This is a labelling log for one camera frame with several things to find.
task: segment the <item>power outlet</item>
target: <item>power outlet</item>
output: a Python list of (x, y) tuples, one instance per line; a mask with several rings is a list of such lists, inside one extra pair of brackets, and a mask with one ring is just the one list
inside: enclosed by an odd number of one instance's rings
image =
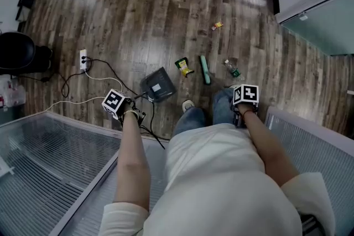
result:
[(87, 56), (87, 50), (86, 49), (80, 50), (80, 69), (84, 71), (86, 71), (87, 69), (86, 56)]

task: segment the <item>wooden floor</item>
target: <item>wooden floor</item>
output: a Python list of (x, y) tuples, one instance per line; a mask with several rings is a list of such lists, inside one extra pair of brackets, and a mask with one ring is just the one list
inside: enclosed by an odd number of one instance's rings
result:
[[(339, 133), (347, 125), (353, 87), (352, 56), (329, 57), (275, 22), (271, 0), (36, 0), (24, 32), (38, 45), (54, 50), (60, 72), (68, 77), (79, 71), (79, 50), (107, 60), (125, 83), (139, 92), (146, 75), (165, 67), (178, 92), (156, 104), (154, 131), (170, 137), (182, 114), (181, 103), (190, 98), (210, 110), (216, 86), (203, 84), (199, 55), (225, 84), (235, 81), (223, 61), (237, 60), (246, 82), (261, 91), (260, 117), (272, 105), (315, 121)], [(211, 30), (213, 23), (224, 26)], [(195, 70), (182, 77), (174, 62), (186, 56)], [(111, 77), (105, 64), (95, 62), (92, 77)], [(63, 81), (55, 76), (46, 85), (25, 80), (26, 114), (45, 110), (62, 100)], [(94, 81), (75, 76), (69, 83), (69, 100), (80, 102), (104, 96), (114, 81)], [(139, 101), (148, 113), (152, 105)], [(73, 105), (61, 103), (53, 111), (84, 122), (117, 128), (101, 100)]]

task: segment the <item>white cable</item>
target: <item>white cable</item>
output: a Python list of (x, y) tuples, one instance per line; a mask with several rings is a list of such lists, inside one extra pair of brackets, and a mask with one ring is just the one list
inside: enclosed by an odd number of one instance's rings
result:
[(108, 80), (108, 79), (111, 79), (111, 80), (115, 80), (115, 81), (117, 81), (120, 85), (121, 85), (121, 90), (120, 90), (120, 92), (122, 92), (123, 91), (123, 85), (122, 85), (122, 83), (120, 82), (120, 80), (117, 80), (116, 78), (92, 78), (86, 71), (85, 71), (85, 74), (89, 77), (89, 78), (91, 78), (91, 79), (93, 79), (93, 80)]
[(72, 104), (82, 104), (82, 103), (86, 103), (86, 102), (89, 102), (89, 101), (92, 101), (94, 99), (97, 99), (97, 98), (105, 98), (105, 97), (94, 97), (94, 98), (90, 98), (88, 99), (87, 101), (83, 101), (83, 102), (72, 102), (72, 101), (58, 101), (56, 103), (53, 103), (50, 107), (48, 107), (45, 111), (51, 109), (53, 106), (55, 106), (56, 104), (60, 103), (60, 102), (69, 102), (69, 103), (72, 103)]

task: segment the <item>jeans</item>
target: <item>jeans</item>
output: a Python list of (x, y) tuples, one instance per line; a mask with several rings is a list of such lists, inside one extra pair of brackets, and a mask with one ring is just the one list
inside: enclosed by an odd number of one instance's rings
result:
[[(225, 88), (214, 95), (212, 103), (213, 125), (228, 123), (233, 125), (235, 114), (230, 110), (233, 89)], [(205, 127), (205, 116), (201, 108), (190, 107), (178, 120), (172, 137), (184, 131)]]

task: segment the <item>plastic bottle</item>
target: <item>plastic bottle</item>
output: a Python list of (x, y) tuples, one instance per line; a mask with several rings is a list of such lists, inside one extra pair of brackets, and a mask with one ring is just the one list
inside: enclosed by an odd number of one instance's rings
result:
[(238, 70), (236, 65), (232, 64), (228, 59), (226, 59), (223, 64), (228, 69), (232, 77), (237, 78), (240, 81), (244, 81), (244, 77), (241, 75), (241, 72)]

